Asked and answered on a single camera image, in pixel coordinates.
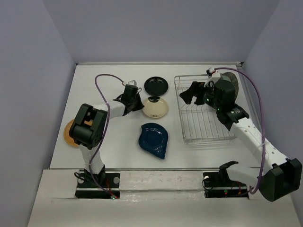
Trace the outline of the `cream round plate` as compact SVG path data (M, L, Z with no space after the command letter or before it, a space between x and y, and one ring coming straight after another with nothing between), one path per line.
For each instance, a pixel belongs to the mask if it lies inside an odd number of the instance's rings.
M159 96L150 96L143 101L143 113L150 118L158 119L168 113L168 103Z

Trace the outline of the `black round plate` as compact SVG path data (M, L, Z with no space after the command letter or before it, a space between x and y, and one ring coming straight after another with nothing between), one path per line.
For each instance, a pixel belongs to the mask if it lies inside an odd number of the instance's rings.
M168 91L168 88L168 82L162 77L151 77L144 83L144 90L151 96L161 96Z

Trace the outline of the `dark blue leaf-shaped plate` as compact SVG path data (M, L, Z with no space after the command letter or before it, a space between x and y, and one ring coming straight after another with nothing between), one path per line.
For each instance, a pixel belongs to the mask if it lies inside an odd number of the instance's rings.
M161 160L165 159L168 140L168 132L163 126L152 122L141 126L140 148Z

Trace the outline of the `grey deer pattern plate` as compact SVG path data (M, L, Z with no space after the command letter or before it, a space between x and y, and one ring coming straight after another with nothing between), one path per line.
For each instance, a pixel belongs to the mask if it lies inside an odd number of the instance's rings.
M225 72L221 74L224 80L229 80L235 88L235 99L237 99L239 93L239 82L236 75L232 72Z

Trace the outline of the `orange woven pattern plate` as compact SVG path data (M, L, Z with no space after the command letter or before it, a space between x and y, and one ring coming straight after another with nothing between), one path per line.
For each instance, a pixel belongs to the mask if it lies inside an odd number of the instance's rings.
M67 123L67 125L65 126L64 131L63 131L63 138L64 138L64 141L67 143L67 145L69 145L70 147L73 147L73 148L78 148L79 146L74 142L74 139L69 135L73 122L74 122L74 119L70 120Z

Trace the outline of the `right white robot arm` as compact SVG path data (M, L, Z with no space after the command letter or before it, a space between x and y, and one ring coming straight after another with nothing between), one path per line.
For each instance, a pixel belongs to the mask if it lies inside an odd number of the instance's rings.
M239 138L260 163L259 170L242 166L238 161L222 164L219 182L222 185L244 183L251 191L260 191L266 200L273 202L299 189L303 165L296 158L289 159L264 137L249 114L236 104L238 92L238 84L229 79L194 81L179 97L187 105L194 103L214 109L219 122Z

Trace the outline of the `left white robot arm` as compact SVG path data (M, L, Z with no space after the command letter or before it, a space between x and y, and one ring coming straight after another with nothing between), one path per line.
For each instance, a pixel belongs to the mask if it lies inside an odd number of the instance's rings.
M125 85L123 94L103 105L82 104L69 130L69 136L79 145L85 163L84 180L101 186L106 177L105 164L100 157L100 146L105 138L109 120L143 109L140 89Z

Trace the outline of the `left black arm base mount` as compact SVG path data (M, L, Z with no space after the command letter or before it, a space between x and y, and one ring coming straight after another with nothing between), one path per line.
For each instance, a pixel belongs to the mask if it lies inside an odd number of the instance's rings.
M120 173L106 173L104 181L100 184L102 189L95 184L91 175L84 171L75 172L77 186L75 197L77 199L119 199L120 198Z

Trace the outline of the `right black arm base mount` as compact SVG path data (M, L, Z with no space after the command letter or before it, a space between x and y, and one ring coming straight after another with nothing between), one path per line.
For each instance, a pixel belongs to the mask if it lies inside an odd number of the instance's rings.
M225 182L218 172L203 172L201 185L204 195L210 198L249 198L247 186L236 181Z

